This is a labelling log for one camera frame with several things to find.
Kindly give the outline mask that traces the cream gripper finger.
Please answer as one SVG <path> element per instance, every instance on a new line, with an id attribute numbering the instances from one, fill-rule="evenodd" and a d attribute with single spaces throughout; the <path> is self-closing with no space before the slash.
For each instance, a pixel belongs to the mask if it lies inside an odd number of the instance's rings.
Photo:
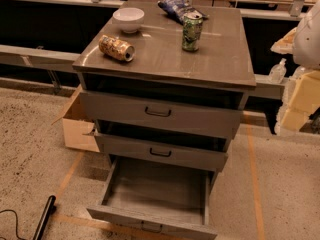
<path id="1" fill-rule="evenodd" d="M 281 39 L 276 41 L 270 48 L 272 52 L 278 54 L 292 54 L 293 53 L 293 41 L 296 34 L 297 28 L 294 27 Z"/>
<path id="2" fill-rule="evenodd" d="M 298 132 L 320 108 L 320 71 L 311 70 L 287 82 L 282 106 L 276 116 L 275 132 Z"/>

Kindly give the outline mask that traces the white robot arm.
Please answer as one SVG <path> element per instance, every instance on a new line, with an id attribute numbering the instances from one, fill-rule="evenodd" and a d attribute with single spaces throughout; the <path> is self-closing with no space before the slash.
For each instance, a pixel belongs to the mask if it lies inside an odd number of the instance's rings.
<path id="1" fill-rule="evenodd" d="M 298 132 L 320 108 L 320 1 L 271 50 L 292 54 L 298 65 L 285 85 L 275 132 Z"/>

